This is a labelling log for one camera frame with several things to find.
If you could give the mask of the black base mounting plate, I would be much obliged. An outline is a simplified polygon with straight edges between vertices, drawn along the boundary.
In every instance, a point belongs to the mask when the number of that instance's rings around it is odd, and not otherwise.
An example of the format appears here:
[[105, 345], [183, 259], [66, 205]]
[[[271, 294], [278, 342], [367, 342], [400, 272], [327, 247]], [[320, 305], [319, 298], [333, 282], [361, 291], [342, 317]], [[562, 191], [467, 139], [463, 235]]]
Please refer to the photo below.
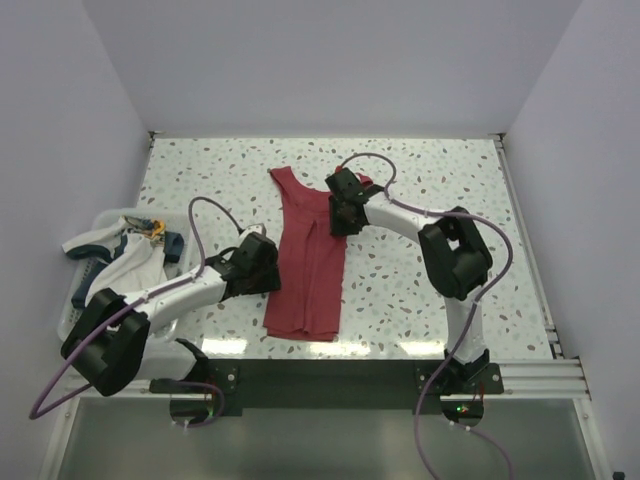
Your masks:
[[416, 410], [438, 360], [239, 360], [200, 362], [185, 380], [157, 379], [169, 411], [201, 421], [251, 409]]

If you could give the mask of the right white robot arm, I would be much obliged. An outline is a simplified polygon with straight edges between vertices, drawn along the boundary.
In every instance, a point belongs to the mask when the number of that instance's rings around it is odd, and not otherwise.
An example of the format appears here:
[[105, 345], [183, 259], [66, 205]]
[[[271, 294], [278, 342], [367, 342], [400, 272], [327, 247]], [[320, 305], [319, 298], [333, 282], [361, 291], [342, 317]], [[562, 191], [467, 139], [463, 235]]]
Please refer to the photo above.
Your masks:
[[417, 207], [402, 207], [380, 185], [366, 186], [344, 168], [326, 178], [330, 231], [334, 236], [359, 234], [366, 226], [390, 230], [421, 248], [427, 278], [444, 298], [448, 338], [448, 386], [469, 392], [481, 380], [480, 367], [489, 363], [483, 337], [480, 302], [493, 259], [469, 213], [458, 207], [430, 215]]

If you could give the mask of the white navy tank top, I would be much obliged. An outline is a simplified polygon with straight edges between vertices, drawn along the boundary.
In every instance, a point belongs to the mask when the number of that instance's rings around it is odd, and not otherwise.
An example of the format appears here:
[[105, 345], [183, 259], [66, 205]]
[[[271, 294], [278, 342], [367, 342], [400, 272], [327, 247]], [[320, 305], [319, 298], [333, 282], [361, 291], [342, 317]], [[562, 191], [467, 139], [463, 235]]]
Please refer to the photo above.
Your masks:
[[84, 232], [62, 244], [72, 260], [93, 260], [94, 267], [72, 295], [74, 307], [86, 307], [99, 291], [131, 293], [167, 280], [164, 270], [166, 226], [161, 220], [123, 215], [115, 223]]

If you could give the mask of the red tank top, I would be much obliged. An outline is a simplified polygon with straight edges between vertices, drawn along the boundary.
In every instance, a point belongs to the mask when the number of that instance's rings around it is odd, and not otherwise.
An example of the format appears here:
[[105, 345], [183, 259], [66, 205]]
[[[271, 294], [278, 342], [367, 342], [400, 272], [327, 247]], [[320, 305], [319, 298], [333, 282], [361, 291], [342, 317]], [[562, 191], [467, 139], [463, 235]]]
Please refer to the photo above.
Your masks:
[[330, 194], [304, 186], [289, 166], [270, 176], [283, 212], [281, 288], [269, 294], [263, 326], [275, 338], [331, 342], [340, 329], [347, 244], [330, 232]]

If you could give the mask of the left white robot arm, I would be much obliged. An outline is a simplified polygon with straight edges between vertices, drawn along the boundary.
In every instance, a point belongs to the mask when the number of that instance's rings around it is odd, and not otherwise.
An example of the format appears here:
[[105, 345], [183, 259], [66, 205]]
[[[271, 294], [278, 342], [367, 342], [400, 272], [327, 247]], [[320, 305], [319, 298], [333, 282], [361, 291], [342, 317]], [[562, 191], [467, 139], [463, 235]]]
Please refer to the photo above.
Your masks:
[[281, 287], [277, 246], [266, 235], [246, 231], [226, 258], [151, 290], [95, 294], [64, 340], [63, 358], [101, 395], [112, 396], [134, 380], [171, 379], [185, 392], [200, 390], [207, 368], [193, 343], [156, 333], [200, 308], [229, 298], [269, 293]]

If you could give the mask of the white plastic laundry basket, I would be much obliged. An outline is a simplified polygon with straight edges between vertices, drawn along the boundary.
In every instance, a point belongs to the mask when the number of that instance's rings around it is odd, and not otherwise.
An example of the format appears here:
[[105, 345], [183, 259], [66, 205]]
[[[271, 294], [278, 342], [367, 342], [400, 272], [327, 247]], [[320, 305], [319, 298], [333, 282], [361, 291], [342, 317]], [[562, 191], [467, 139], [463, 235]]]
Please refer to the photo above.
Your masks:
[[[195, 254], [195, 240], [189, 223], [189, 219], [186, 213], [180, 211], [150, 209], [150, 208], [124, 208], [107, 210], [100, 213], [93, 221], [92, 227], [89, 231], [94, 229], [100, 229], [107, 227], [123, 216], [133, 216], [146, 219], [159, 219], [166, 223], [166, 233], [174, 232], [182, 235], [185, 245], [183, 248], [180, 261], [176, 264], [167, 264], [165, 266], [165, 272], [167, 274], [167, 280], [173, 280], [179, 275], [185, 273], [192, 264], [192, 259]], [[66, 339], [71, 333], [71, 330], [75, 326], [76, 322], [80, 319], [83, 309], [76, 309], [71, 304], [71, 296], [79, 287], [81, 280], [83, 280], [89, 269], [93, 267], [94, 262], [92, 260], [72, 260], [76, 263], [76, 271], [71, 283], [69, 293], [67, 294], [67, 300], [63, 308], [63, 313], [59, 320], [57, 327], [58, 337], [62, 340]]]

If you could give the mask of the colourful printed garment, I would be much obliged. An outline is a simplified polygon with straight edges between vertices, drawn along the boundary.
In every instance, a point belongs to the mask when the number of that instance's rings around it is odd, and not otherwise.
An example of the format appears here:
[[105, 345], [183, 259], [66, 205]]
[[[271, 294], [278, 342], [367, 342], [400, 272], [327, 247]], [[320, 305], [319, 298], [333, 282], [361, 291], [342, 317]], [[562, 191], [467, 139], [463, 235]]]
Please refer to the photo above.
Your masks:
[[159, 219], [146, 219], [123, 215], [126, 230], [129, 233], [140, 234], [148, 238], [152, 243], [164, 243], [166, 236], [166, 223]]

